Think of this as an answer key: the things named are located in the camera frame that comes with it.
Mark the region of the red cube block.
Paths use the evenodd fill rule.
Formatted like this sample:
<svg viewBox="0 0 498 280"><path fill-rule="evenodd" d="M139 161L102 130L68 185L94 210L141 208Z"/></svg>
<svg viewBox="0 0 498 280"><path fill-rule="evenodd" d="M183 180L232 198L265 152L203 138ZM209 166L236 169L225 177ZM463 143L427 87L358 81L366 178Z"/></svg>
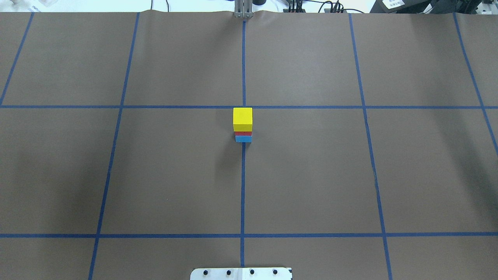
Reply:
<svg viewBox="0 0 498 280"><path fill-rule="evenodd" d="M234 135L236 137L251 137L253 134L252 131L235 131Z"/></svg>

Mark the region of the blue cube block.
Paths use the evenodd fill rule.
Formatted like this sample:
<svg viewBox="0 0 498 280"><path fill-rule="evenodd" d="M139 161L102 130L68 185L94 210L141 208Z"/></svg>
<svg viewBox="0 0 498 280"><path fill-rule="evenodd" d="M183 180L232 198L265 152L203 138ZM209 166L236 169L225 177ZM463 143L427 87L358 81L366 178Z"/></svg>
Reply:
<svg viewBox="0 0 498 280"><path fill-rule="evenodd" d="M252 142L252 136L251 135L235 135L235 142Z"/></svg>

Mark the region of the yellow cube block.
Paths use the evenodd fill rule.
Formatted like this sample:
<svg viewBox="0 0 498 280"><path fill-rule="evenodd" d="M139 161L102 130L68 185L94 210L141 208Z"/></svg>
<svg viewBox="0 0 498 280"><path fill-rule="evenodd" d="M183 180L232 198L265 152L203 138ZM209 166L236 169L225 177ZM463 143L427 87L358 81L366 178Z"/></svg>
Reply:
<svg viewBox="0 0 498 280"><path fill-rule="evenodd" d="M234 107L233 108L233 131L252 132L253 131L253 108Z"/></svg>

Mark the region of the black cardboard box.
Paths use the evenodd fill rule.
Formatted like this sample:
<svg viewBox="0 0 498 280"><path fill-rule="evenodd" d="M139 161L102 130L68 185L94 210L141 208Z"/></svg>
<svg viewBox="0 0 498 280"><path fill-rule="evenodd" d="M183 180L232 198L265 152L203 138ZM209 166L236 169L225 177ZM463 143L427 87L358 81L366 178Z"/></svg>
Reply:
<svg viewBox="0 0 498 280"><path fill-rule="evenodd" d="M419 14L431 0L376 0L370 14Z"/></svg>

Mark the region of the aluminium frame post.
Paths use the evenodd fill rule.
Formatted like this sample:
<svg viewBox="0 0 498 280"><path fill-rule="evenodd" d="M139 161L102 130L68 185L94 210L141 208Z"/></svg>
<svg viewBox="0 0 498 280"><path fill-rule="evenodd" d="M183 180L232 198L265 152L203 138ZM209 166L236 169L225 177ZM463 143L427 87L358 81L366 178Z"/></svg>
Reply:
<svg viewBox="0 0 498 280"><path fill-rule="evenodd" d="M254 16L253 0L234 0L234 17L249 19Z"/></svg>

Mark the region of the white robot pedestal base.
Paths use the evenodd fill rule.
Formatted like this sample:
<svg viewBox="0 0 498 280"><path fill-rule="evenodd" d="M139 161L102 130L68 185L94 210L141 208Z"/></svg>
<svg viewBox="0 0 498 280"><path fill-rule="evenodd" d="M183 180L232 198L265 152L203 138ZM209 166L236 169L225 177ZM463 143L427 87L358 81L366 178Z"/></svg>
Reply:
<svg viewBox="0 0 498 280"><path fill-rule="evenodd" d="M190 274L191 280L292 280L291 268L199 268Z"/></svg>

